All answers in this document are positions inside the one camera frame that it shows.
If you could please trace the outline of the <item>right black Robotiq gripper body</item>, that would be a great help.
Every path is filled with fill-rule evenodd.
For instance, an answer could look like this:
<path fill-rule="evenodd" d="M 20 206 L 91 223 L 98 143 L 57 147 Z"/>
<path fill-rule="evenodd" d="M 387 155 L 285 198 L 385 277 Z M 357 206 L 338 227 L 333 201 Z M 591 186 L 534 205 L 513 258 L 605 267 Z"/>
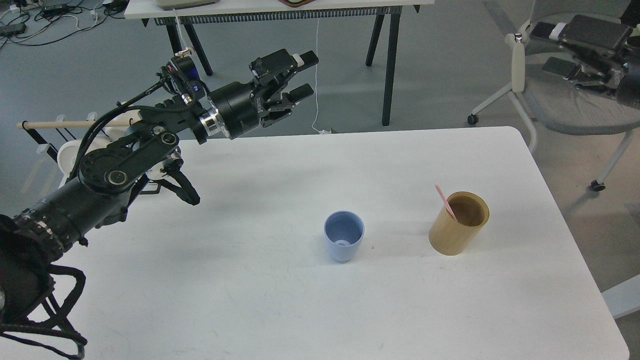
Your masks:
<path fill-rule="evenodd" d="M 614 92 L 614 99 L 633 109 L 640 109 L 640 58 L 638 55 L 614 57 L 615 70 L 619 80 Z"/>

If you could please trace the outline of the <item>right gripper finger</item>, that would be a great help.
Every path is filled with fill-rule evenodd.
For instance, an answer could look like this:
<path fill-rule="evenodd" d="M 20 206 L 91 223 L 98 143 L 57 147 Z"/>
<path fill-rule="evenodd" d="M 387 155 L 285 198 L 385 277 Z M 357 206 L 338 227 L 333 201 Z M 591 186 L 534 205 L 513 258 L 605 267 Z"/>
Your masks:
<path fill-rule="evenodd" d="M 615 88 L 608 85 L 610 76 L 596 71 L 585 64 L 578 64 L 558 57 L 550 57 L 542 65 L 542 71 L 562 78 L 580 91 L 592 92 L 601 96 L 614 96 Z"/>
<path fill-rule="evenodd" d="M 588 66 L 622 66 L 634 63 L 627 44 L 633 28 L 623 23 L 576 14 L 568 22 L 538 22 L 530 38 L 554 43 Z"/>

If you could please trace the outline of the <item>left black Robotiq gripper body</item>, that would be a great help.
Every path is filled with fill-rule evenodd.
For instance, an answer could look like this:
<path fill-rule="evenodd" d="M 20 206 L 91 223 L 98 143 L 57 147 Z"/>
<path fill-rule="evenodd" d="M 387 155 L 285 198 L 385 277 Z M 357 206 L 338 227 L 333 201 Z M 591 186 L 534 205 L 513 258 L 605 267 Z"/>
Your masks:
<path fill-rule="evenodd" d="M 236 139 L 258 128 L 266 128 L 269 112 L 260 97 L 265 87 L 256 81 L 231 82 L 206 92 L 210 108 L 198 118 L 198 141 L 222 133 L 227 139 Z"/>

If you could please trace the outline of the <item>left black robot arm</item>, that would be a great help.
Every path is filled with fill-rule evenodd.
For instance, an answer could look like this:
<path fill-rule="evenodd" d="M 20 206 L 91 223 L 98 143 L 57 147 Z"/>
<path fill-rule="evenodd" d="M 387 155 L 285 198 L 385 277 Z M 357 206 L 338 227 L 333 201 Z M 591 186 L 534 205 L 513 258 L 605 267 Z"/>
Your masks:
<path fill-rule="evenodd" d="M 82 360 L 87 340 L 68 320 L 86 283 L 80 269 L 57 265 L 74 244 L 87 246 L 93 228 L 123 223 L 132 202 L 162 165 L 158 184 L 190 205 L 199 194 L 174 157 L 184 130 L 200 143 L 222 133 L 235 139 L 291 115 L 313 95 L 309 84 L 285 92 L 297 73 L 313 68 L 314 51 L 282 48 L 253 60 L 253 79 L 210 91 L 189 48 L 177 52 L 158 82 L 92 123 L 66 183 L 13 218 L 1 216 L 1 336 Z"/>

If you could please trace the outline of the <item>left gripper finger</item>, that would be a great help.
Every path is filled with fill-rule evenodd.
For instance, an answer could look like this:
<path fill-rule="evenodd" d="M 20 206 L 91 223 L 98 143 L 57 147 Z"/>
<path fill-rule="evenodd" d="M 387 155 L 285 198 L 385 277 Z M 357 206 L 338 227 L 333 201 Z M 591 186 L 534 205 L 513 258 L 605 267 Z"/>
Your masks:
<path fill-rule="evenodd" d="M 270 127 L 286 117 L 289 117 L 293 109 L 302 101 L 314 94 L 310 84 L 306 83 L 290 92 L 278 93 L 279 99 L 260 100 L 260 126 Z"/>
<path fill-rule="evenodd" d="M 254 92 L 281 92 L 288 86 L 293 76 L 318 63 L 318 56 L 313 50 L 303 54 L 290 54 L 285 48 L 281 48 L 271 54 L 258 57 L 249 64 L 249 69 L 253 73 Z"/>

